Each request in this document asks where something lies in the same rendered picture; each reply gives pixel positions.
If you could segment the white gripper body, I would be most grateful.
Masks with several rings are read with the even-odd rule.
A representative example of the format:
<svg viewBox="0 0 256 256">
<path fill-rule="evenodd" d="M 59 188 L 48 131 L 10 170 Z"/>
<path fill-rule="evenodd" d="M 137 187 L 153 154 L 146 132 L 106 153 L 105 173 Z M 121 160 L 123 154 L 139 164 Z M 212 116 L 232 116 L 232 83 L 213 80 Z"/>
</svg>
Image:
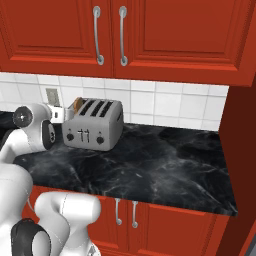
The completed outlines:
<svg viewBox="0 0 256 256">
<path fill-rule="evenodd" d="M 75 110 L 73 106 L 64 109 L 64 121 L 69 121 L 74 118 Z"/>
</svg>

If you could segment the toasted bread slice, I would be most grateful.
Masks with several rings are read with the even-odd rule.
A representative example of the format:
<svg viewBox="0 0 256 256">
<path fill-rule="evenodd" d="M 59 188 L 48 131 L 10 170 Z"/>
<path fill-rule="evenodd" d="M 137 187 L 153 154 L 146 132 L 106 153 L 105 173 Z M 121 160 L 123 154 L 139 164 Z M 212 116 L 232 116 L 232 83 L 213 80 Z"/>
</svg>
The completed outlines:
<svg viewBox="0 0 256 256">
<path fill-rule="evenodd" d="M 73 103 L 74 112 L 77 113 L 82 105 L 83 105 L 83 99 L 81 97 L 77 97 Z"/>
</svg>

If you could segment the silver four-slot toaster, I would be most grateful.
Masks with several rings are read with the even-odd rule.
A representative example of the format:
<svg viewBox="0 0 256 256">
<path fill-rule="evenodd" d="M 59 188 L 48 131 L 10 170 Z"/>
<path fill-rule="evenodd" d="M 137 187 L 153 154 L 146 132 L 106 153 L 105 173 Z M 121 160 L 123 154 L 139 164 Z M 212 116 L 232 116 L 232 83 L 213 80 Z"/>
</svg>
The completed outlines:
<svg viewBox="0 0 256 256">
<path fill-rule="evenodd" d="M 108 99 L 84 98 L 83 105 L 72 120 L 62 124 L 63 141 L 66 146 L 73 148 L 109 151 L 118 142 L 123 132 L 123 106 L 120 101 Z M 83 142 L 78 130 L 83 130 Z M 84 131 L 89 130 L 90 142 Z M 74 135 L 68 141 L 67 135 Z M 98 144 L 97 137 L 102 136 L 104 143 Z"/>
</svg>

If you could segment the red base cupboard door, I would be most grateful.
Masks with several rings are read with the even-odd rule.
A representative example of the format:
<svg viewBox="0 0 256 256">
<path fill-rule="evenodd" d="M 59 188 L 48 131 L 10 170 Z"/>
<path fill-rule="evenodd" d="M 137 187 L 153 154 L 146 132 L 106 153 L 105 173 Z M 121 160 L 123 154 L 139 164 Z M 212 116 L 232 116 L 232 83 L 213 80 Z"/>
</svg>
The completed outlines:
<svg viewBox="0 0 256 256">
<path fill-rule="evenodd" d="M 138 202 L 132 227 L 127 203 L 129 251 L 135 256 L 216 256 L 229 216 Z"/>
<path fill-rule="evenodd" d="M 115 199 L 99 196 L 101 214 L 98 220 L 88 226 L 92 241 L 98 246 L 102 256 L 124 256 L 128 251 L 126 234 L 126 202 L 119 203 L 119 218 L 122 225 L 116 224 Z"/>
</svg>

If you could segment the red tall cupboard side panel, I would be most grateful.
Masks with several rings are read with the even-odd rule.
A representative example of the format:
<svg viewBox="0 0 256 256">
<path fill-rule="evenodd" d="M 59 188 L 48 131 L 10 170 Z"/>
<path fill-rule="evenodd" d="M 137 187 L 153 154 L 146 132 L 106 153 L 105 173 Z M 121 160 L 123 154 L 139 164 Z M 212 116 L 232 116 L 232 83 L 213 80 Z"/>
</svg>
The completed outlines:
<svg viewBox="0 0 256 256">
<path fill-rule="evenodd" d="M 238 215 L 229 219 L 217 256 L 244 256 L 256 221 L 256 75 L 251 87 L 229 88 L 219 135 Z"/>
</svg>

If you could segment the grey wall socket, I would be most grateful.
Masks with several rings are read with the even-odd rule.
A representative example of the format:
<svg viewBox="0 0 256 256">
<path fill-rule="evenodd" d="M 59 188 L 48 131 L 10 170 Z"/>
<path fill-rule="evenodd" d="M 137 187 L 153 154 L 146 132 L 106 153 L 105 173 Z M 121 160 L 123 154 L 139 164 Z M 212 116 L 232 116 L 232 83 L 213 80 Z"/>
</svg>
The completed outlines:
<svg viewBox="0 0 256 256">
<path fill-rule="evenodd" d="M 46 95 L 48 99 L 48 103 L 52 106 L 59 107 L 60 101 L 58 96 L 58 91 L 54 88 L 47 88 L 46 89 Z"/>
</svg>

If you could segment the red wall cupboard door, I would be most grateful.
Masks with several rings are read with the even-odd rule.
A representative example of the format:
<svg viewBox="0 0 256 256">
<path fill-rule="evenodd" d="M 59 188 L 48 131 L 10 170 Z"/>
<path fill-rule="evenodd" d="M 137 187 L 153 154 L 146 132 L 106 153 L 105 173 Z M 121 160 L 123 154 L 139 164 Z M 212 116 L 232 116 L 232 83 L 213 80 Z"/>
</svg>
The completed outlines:
<svg viewBox="0 0 256 256">
<path fill-rule="evenodd" d="M 120 63 L 119 8 L 125 6 Z M 256 0 L 111 0 L 114 76 L 250 87 Z"/>
<path fill-rule="evenodd" d="M 93 8 L 101 9 L 97 63 Z M 110 0 L 0 0 L 0 71 L 113 76 Z"/>
</svg>

